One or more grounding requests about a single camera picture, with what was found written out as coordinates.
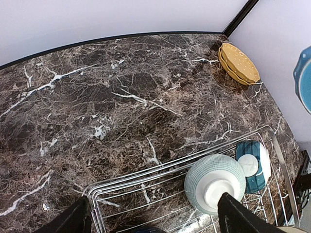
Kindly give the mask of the large beige plate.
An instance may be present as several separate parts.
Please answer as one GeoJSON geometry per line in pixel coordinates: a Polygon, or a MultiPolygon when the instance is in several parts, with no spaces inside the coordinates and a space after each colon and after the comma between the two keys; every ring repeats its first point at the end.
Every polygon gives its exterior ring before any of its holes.
{"type": "Polygon", "coordinates": [[[286,233],[308,233],[307,231],[293,226],[278,226],[278,229],[286,233]]]}

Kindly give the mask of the yellow plate with white rings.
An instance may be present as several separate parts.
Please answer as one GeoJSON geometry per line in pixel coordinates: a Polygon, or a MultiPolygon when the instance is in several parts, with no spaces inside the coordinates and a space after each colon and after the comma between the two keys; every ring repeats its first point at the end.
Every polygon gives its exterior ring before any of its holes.
{"type": "Polygon", "coordinates": [[[242,85],[246,85],[246,86],[249,86],[249,85],[253,85],[253,83],[249,82],[249,81],[245,81],[243,80],[242,78],[240,78],[229,66],[228,64],[226,63],[226,61],[224,60],[224,58],[222,57],[222,53],[221,53],[221,48],[220,47],[218,49],[218,58],[219,58],[219,61],[222,65],[222,67],[224,68],[224,70],[228,73],[228,75],[234,79],[235,81],[237,81],[238,83],[242,84],[242,85]]]}

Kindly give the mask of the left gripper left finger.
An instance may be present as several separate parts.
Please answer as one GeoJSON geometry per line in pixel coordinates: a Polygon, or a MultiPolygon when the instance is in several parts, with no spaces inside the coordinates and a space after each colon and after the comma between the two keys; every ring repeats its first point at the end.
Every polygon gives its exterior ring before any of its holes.
{"type": "Polygon", "coordinates": [[[90,233],[91,224],[90,205],[83,196],[35,233],[90,233]]]}

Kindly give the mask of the blue polka dot plate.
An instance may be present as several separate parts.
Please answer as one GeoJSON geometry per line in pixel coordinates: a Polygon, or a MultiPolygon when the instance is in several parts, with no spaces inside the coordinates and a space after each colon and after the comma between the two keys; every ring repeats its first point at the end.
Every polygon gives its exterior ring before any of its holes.
{"type": "Polygon", "coordinates": [[[311,47],[304,49],[298,59],[294,72],[295,93],[303,107],[311,113],[311,47]]]}

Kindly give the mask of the yellow polka dot plate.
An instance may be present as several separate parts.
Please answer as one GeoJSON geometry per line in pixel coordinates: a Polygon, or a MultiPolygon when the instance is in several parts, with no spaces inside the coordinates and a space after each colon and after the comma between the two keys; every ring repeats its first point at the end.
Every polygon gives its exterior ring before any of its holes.
{"type": "Polygon", "coordinates": [[[240,78],[251,83],[260,80],[255,65],[241,50],[230,43],[222,43],[221,47],[222,57],[240,78]]]}

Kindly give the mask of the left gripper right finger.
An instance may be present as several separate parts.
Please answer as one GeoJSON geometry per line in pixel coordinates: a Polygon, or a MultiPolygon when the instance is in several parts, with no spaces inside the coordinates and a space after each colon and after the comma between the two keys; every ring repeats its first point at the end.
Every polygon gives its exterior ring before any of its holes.
{"type": "Polygon", "coordinates": [[[220,230],[223,233],[281,233],[281,229],[266,223],[228,193],[218,202],[220,230]]]}

